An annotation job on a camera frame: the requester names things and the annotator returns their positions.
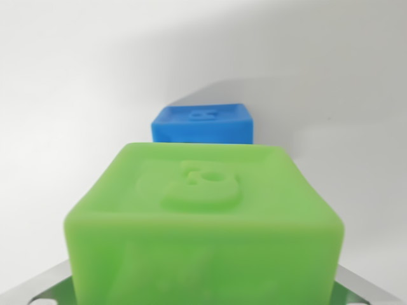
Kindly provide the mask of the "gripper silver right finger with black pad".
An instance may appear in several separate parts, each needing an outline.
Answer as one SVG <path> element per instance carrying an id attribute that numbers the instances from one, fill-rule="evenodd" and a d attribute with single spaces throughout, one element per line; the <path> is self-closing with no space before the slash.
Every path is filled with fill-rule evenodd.
<path id="1" fill-rule="evenodd" d="M 406 304 L 396 296 L 339 265 L 332 304 Z"/>

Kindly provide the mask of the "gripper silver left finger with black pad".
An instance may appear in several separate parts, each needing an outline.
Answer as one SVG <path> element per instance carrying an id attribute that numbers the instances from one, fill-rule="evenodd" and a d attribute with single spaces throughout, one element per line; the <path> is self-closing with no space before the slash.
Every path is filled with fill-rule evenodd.
<path id="1" fill-rule="evenodd" d="M 71 275 L 69 261 L 61 262 L 1 294 L 1 304 L 29 304 L 35 296 L 66 280 Z"/>

